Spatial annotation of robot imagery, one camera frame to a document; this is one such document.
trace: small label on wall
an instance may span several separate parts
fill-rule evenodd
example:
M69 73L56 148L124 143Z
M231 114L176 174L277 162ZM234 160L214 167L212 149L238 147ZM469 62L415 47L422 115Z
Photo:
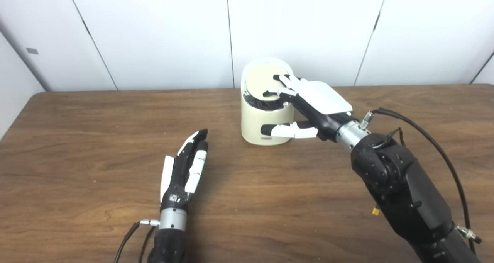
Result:
M39 54L39 53L37 53L37 50L33 49L33 48L26 48L26 50L28 50L28 53L30 53L30 54Z

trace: fingertip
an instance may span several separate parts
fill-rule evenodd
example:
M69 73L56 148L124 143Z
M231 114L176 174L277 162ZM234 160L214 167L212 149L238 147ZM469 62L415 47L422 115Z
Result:
M200 141L198 144L197 144L197 150L204 150L204 151L208 151L208 142L207 141Z
M274 95L274 93L273 93L273 92L269 92L269 90L266 90L266 91L264 91L264 93L262 94L262 97L269 97L269 96L272 96L272 95Z
M276 127L274 124L264 124L261 126L261 134L271 136L271 131Z

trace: cable connector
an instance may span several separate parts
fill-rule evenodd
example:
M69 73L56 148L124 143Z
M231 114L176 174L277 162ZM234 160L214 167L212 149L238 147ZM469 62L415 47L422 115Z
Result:
M140 223L145 226L159 226L159 219L142 219Z
M477 244L480 244L482 242L482 238L475 235L475 233L473 233L471 229L464 228L463 226L459 226L458 224L455 224L455 229L458 230L458 232L466 239L471 239Z
M365 131L367 129L367 126L369 126L369 123L372 121L374 118L374 113L373 112L368 112L364 119L362 119L362 122L360 122L359 129L362 131Z

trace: white wall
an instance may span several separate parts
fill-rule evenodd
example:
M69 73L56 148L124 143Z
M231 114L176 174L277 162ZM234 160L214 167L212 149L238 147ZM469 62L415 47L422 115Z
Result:
M227 0L74 0L118 89L233 87Z
M42 91L39 82L0 33L0 139L31 96Z
M115 90L72 0L0 0L0 31L48 90Z
M494 51L494 0L385 0L356 85L469 83Z
M473 83L490 83L494 85L494 56L487 62Z
M383 0L228 0L233 75L259 57L294 74L353 85Z

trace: black cable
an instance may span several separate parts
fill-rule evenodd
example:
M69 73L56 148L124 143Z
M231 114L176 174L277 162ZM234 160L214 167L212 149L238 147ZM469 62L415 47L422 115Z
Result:
M468 205L467 205L467 202L466 202L466 197L465 197L465 192L463 190L462 182L460 181L460 178L458 177L458 173L455 170L455 167L453 166L452 162L450 161L450 158L448 158L448 155L446 155L446 153L441 148L441 146L439 145L439 143L437 143L437 141L434 140L434 138L432 138L432 136L430 136L424 129L422 129L415 122L413 122L412 120L404 117L403 115L401 115L401 114L399 114L397 112L394 112L392 110L387 110L387 109L384 109L384 108L379 108L377 110L371 110L371 112L373 114L382 114L382 115L387 115L387 116L390 116L390 117L394 117L394 118L403 120L404 122L410 124L410 126L414 127L417 131L419 131L425 138L427 138L427 140L430 143L432 143L432 145L434 145L434 147L436 148L436 150L439 152L439 154L441 154L441 157L443 157L444 161L448 165L448 168L450 168L451 174L453 175L453 179L455 179L455 183L456 183L457 188L458 188L458 193L460 195L460 200L462 200L462 207L463 207L464 218L465 218L465 227L468 228L468 229L472 229L471 228L471 224L470 224L470 214L468 213ZM468 244L469 244L470 249L473 252L473 254L476 254L475 253L475 246L474 246L473 240L472 239L468 239Z
M139 228L139 225L141 224L140 221L134 223L130 230L127 232L127 235L122 240L122 244L120 244L120 247L118 248L117 254L115 255L115 261L113 263L118 263L118 260L120 259L120 255L122 254L122 250L124 249L125 243L129 238L134 234L134 232Z
M156 228L155 226L152 226L149 229L148 234L146 234L146 238L144 239L144 242L142 244L141 253L139 254L139 258L137 260L137 263L142 263L142 258L144 256L144 252L146 251L146 246L148 245L149 238L153 234L153 231L154 231L155 228Z

